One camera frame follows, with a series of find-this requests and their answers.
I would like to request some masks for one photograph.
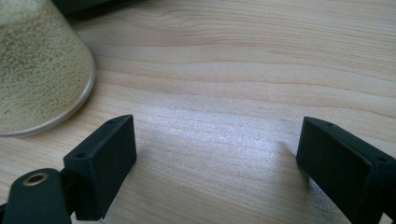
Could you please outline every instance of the wood grain surface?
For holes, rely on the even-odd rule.
[[[0,139],[0,203],[124,114],[137,163],[102,223],[348,223],[296,165],[304,116],[396,157],[393,0],[123,1],[72,23],[92,94],[49,131]]]

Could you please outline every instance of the clear plastic container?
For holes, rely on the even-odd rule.
[[[59,124],[93,81],[91,52],[50,0],[0,0],[0,136]]]

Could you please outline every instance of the beige granules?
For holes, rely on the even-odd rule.
[[[50,0],[0,0],[0,133],[56,118],[91,73],[91,53]]]

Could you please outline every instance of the black plastic part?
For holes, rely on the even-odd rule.
[[[105,217],[135,161],[132,115],[109,120],[67,154],[66,177],[77,184],[76,218]]]
[[[297,163],[352,223],[396,220],[396,160],[342,128],[304,118]]]
[[[3,223],[71,223],[58,171],[41,169],[18,178],[11,186]]]

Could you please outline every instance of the wooden table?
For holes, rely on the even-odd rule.
[[[85,105],[52,130],[0,139],[0,203],[17,177],[62,169],[125,114],[138,159],[104,223],[348,223],[297,168],[304,116],[396,157],[395,1],[106,8],[73,22],[97,63]]]

